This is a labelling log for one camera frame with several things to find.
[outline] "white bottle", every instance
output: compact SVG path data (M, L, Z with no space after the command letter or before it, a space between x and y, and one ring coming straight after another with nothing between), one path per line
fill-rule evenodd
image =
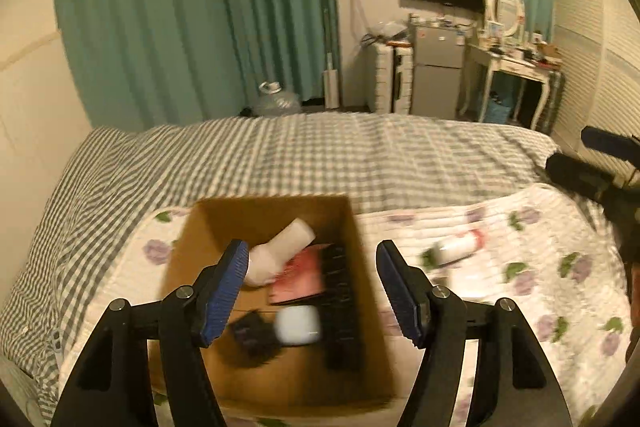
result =
M249 252L249 268L244 282L249 286L271 284L287 262L308 247L316 234L302 219L294 219L268 243L253 247Z
M422 261L426 268L446 266L470 257L483 247L484 233L479 229L471 229L441 239L422 252Z

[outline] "small bottle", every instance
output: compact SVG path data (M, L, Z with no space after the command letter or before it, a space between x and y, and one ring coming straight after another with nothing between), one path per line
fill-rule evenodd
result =
M471 257L481 248L484 248L484 233L482 230L467 230L466 232L445 237L431 248L422 252L422 264L427 269L447 266Z

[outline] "cable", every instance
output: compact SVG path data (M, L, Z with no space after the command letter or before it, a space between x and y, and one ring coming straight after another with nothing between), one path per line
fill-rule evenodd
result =
M367 32L360 39L360 46L366 48L372 45L374 42L380 40L380 38L375 36L371 31L369 22L367 21L367 15L364 12L364 8L362 7L362 0L351 0L351 7L352 9L353 7L356 7L356 9L358 10L358 15L360 16L360 19L364 23L364 27L367 30Z
M458 22L456 22L456 19L458 18L456 16L456 7L452 5L453 8L453 25L455 28L472 28L473 26L476 25L475 22L471 22L469 24L459 24Z

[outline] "mini fridge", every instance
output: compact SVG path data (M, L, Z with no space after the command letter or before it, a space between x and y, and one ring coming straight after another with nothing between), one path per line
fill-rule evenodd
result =
M411 114L456 119L465 38L453 28L412 26L414 86Z

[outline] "white vanity table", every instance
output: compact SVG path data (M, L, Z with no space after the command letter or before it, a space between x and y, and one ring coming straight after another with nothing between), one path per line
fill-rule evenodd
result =
M520 33L519 41L522 42L524 20L524 4L521 0L486 0L484 30L486 31L487 28L490 28L491 26L497 26L502 29L502 35L500 38L494 39L494 42L502 44L503 38L512 38L517 32ZM520 92L518 94L518 102L514 109L513 118L517 118L518 113L520 112L520 105L522 105L522 97L524 95L526 80L533 80L542 84L542 95L540 96L538 107L536 108L531 121L531 128L535 130L538 125L540 115L545 108L546 100L549 96L549 78L551 76L551 71L543 70L542 68L537 67L534 63L527 62L526 60L519 60L508 55L493 53L487 49L488 45L489 44L487 43L487 46L483 48L476 44L471 44L468 47L468 58L471 61L486 67L484 92L482 94L482 107L480 109L478 121L484 121L494 73L496 71L503 71L504 73L519 76L522 79L520 83ZM469 85L467 84L465 90L465 103L462 110L460 110L460 115L464 114L468 109L469 98Z
M549 96L549 77L551 76L551 71L537 68L535 64L532 64L525 60L517 60L516 58L507 57L506 55L498 55L492 53L480 48L475 44L469 46L468 52L470 60L486 67L484 93L482 95L482 107L480 109L480 116L478 118L478 121L484 121L484 115L486 114L486 106L489 102L489 93L491 93L491 84L494 78L494 73L496 71L504 71L505 73L514 74L523 79L522 85L520 86L520 92L518 94L518 103L516 104L513 113L514 119L518 117L518 113L520 112L520 105L522 105L522 97L524 95L525 81L533 80L542 84L542 94L540 95L540 101L538 102L538 107L536 108L536 112L533 115L533 120L531 121L531 128L535 130L538 124L538 120L540 119L540 114L545 108L546 100ZM468 109L469 96L470 93L467 86L465 91L465 105L463 105L460 114L465 114L466 110Z

